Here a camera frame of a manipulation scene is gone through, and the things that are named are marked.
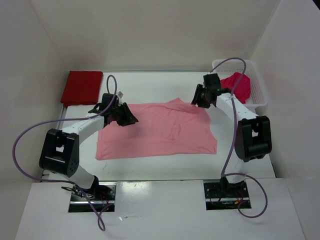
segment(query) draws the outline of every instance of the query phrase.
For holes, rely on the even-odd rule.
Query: red cloth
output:
[[[204,108],[180,98],[128,106],[139,122],[122,127],[114,121],[101,129],[96,159],[216,153],[217,140]]]
[[[220,81],[222,88],[228,88],[232,90],[237,80],[239,79],[241,73],[235,72],[232,76],[222,79]],[[250,88],[250,78],[246,75],[243,75],[241,81],[236,86],[234,95],[240,101],[240,103],[245,104],[246,100],[250,98],[251,88]]]
[[[102,77],[102,71],[70,71],[61,98],[63,106],[97,104]]]

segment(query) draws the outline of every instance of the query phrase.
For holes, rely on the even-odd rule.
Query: white wall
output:
[[[320,10],[281,0],[253,60],[270,93],[271,159],[285,177],[308,240],[320,235]]]
[[[73,69],[205,70],[248,58],[279,0],[30,0]]]
[[[1,239],[14,239],[31,186],[13,164],[13,142],[30,125],[59,116],[67,74],[29,1],[0,1]],[[50,127],[35,129],[18,145],[19,163],[30,174],[39,174]]]

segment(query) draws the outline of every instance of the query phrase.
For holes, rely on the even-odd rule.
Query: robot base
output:
[[[237,209],[239,202],[244,200],[246,202],[241,204],[240,208],[251,209],[247,184],[245,182],[239,188],[235,188],[227,194],[222,192],[220,180],[203,181],[203,189],[207,210]]]

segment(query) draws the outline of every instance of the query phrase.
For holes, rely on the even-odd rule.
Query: black mounting bracket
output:
[[[228,183],[223,177],[220,180],[203,181],[206,210],[250,209],[251,203],[247,184],[245,181],[239,183]]]
[[[96,191],[95,197],[91,199],[91,203],[93,204],[94,208],[100,212],[107,204],[111,204],[105,210],[105,212],[114,212],[117,183],[100,181],[98,182],[98,187],[98,192]],[[79,194],[75,188],[68,189],[68,191],[72,192],[68,210],[69,213],[93,212],[86,199]]]
[[[266,116],[238,121],[234,146],[236,155],[245,163],[262,159],[272,150],[270,120]]]
[[[63,151],[57,148],[64,146]],[[45,136],[39,160],[40,168],[70,178],[79,166],[79,136],[50,129]]]

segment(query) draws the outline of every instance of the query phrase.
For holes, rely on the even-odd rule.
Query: wire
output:
[[[245,198],[245,196],[244,196],[244,194],[242,193],[242,191],[240,191],[240,190],[238,190],[238,192],[240,193],[240,195],[241,195],[241,201],[243,201],[244,200],[244,198]]]
[[[106,91],[108,94],[110,93],[110,91],[109,91],[109,77],[106,79]]]
[[[222,191],[222,189],[221,189],[220,197],[219,197],[218,201],[216,201],[215,203],[213,203],[213,202],[211,201],[211,197],[210,197],[210,195],[209,195],[210,203],[211,203],[213,206],[217,206],[218,203],[220,203],[220,201],[221,201],[222,195],[223,195],[223,191]]]
[[[227,58],[227,59],[223,60],[222,62],[220,62],[217,66],[215,66],[215,67],[210,71],[210,73],[212,73],[212,72],[213,72],[215,69],[217,69],[217,67],[219,67],[221,64],[223,64],[223,63],[225,63],[225,62],[227,62],[227,61],[230,61],[230,60],[240,60],[241,62],[243,62],[243,71],[242,71],[240,77],[238,78],[238,80],[236,81],[235,85],[233,86],[233,88],[232,88],[232,90],[231,90],[231,102],[232,102],[233,117],[234,117],[234,119],[233,119],[233,120],[234,120],[234,121],[233,121],[233,122],[234,122],[234,125],[233,125],[233,126],[234,126],[234,127],[233,127],[233,139],[232,139],[232,144],[231,144],[231,147],[230,147],[228,156],[226,157],[224,166],[223,166],[222,171],[221,171],[221,178],[224,178],[224,177],[227,177],[227,176],[240,175],[240,176],[248,177],[248,178],[254,180],[254,181],[258,184],[258,186],[261,188],[261,190],[262,190],[262,192],[263,192],[263,194],[264,194],[264,198],[265,198],[265,205],[264,205],[264,208],[263,208],[262,212],[260,212],[260,213],[257,214],[257,215],[254,215],[254,216],[249,216],[249,215],[244,214],[244,213],[241,212],[241,210],[240,210],[240,206],[241,206],[243,203],[247,202],[247,200],[241,201],[241,202],[238,204],[238,211],[239,211],[239,213],[240,213],[242,216],[244,216],[244,217],[246,217],[246,218],[249,218],[249,219],[254,219],[254,218],[258,218],[258,217],[260,217],[262,214],[264,214],[265,211],[267,210],[267,207],[268,207],[268,196],[267,196],[267,193],[266,193],[264,187],[260,184],[260,182],[258,182],[257,179],[255,179],[254,177],[249,176],[249,175],[247,175],[247,174],[240,173],[240,172],[232,172],[232,173],[227,173],[227,174],[225,173],[225,172],[226,172],[226,168],[227,168],[227,166],[228,166],[228,163],[229,163],[229,161],[230,161],[232,152],[233,152],[233,150],[234,150],[234,148],[235,148],[236,135],[237,135],[237,111],[236,111],[236,105],[235,105],[235,101],[234,101],[233,95],[234,95],[234,92],[235,92],[235,90],[236,90],[237,85],[240,83],[242,77],[243,77],[244,74],[245,74],[245,71],[246,71],[246,69],[247,69],[247,64],[246,64],[245,60],[243,60],[243,59],[240,58],[240,57],[230,57],[230,58]]]
[[[263,210],[257,214],[257,215],[254,215],[254,216],[249,216],[249,215],[246,215],[244,214],[241,210],[240,210],[240,206],[246,202],[248,202],[248,200],[243,200],[241,201],[239,204],[238,204],[238,211],[239,213],[246,217],[246,218],[249,218],[249,219],[255,219],[255,218],[258,218],[260,217],[262,214],[265,213],[265,211],[267,210],[267,207],[268,207],[268,196],[267,196],[267,193],[266,193],[266,190],[264,189],[264,187],[260,184],[260,182],[258,182],[258,180],[256,178],[254,178],[253,176],[250,176],[250,175],[247,175],[247,174],[244,174],[244,173],[240,173],[240,172],[232,172],[232,173],[227,173],[225,176],[233,176],[233,175],[240,175],[240,176],[244,176],[244,177],[247,177],[247,178],[250,178],[252,179],[253,181],[256,182],[256,184],[258,184],[258,186],[261,188],[262,192],[263,192],[263,195],[264,195],[264,199],[265,199],[265,204],[264,204],[264,208]]]
[[[109,204],[109,201],[108,201],[108,198],[107,197],[105,197],[105,202],[106,202],[106,204],[108,205]]]
[[[87,200],[89,206],[91,207],[91,209],[93,210],[93,212],[96,214],[97,218],[98,218],[98,227],[100,228],[101,231],[105,231],[106,230],[106,226],[105,226],[105,223],[104,221],[102,220],[101,218],[101,213],[103,212],[101,210],[100,213],[97,212],[97,210],[95,209],[95,207],[93,206],[93,204],[91,203],[90,199],[88,198],[87,194],[84,192],[84,190],[79,187],[75,182],[72,182],[72,181],[67,181],[67,180],[51,180],[51,179],[44,179],[44,178],[41,178],[41,177],[36,177],[36,176],[32,176],[28,173],[26,173],[21,167],[20,165],[18,164],[18,161],[17,161],[17,157],[16,157],[16,148],[17,148],[17,144],[19,142],[19,140],[23,137],[23,135],[25,135],[27,132],[29,132],[31,129],[34,129],[35,127],[38,127],[38,126],[41,126],[41,125],[44,125],[44,124],[50,124],[50,123],[58,123],[58,122],[66,122],[66,121],[82,121],[82,120],[88,120],[88,119],[94,119],[98,116],[101,116],[102,114],[104,114],[112,105],[113,101],[115,100],[116,98],[116,94],[117,94],[117,80],[115,78],[115,76],[113,75],[109,75],[106,79],[107,83],[109,82],[109,78],[113,78],[114,80],[114,94],[112,96],[112,99],[110,101],[110,103],[108,104],[108,106],[103,110],[101,111],[99,114],[97,115],[94,115],[94,116],[91,116],[91,117],[81,117],[81,118],[65,118],[65,119],[55,119],[55,120],[47,120],[47,121],[42,121],[42,122],[39,122],[39,123],[36,123],[30,127],[28,127],[26,130],[24,130],[17,138],[16,140],[14,141],[13,143],[13,146],[12,146],[12,159],[13,159],[13,162],[14,162],[14,165],[16,166],[16,168],[23,174],[25,175],[26,177],[32,179],[32,180],[35,180],[35,181],[39,181],[39,182],[49,182],[49,183],[67,183],[67,184],[72,184],[74,185],[77,189],[79,189],[79,191],[82,193],[82,195],[85,197],[85,199]]]
[[[101,202],[102,202],[102,207],[104,207],[104,206],[105,206],[105,203],[104,203],[104,199],[102,198],[101,193],[100,193],[100,198],[101,198]]]
[[[110,204],[107,204],[104,208],[102,208],[101,211],[100,211],[100,213],[99,213],[99,217],[101,218],[101,214],[102,214],[103,212],[105,212],[106,210],[108,210],[108,208],[109,208],[110,206],[112,206],[112,205],[113,205],[113,203],[110,203]]]

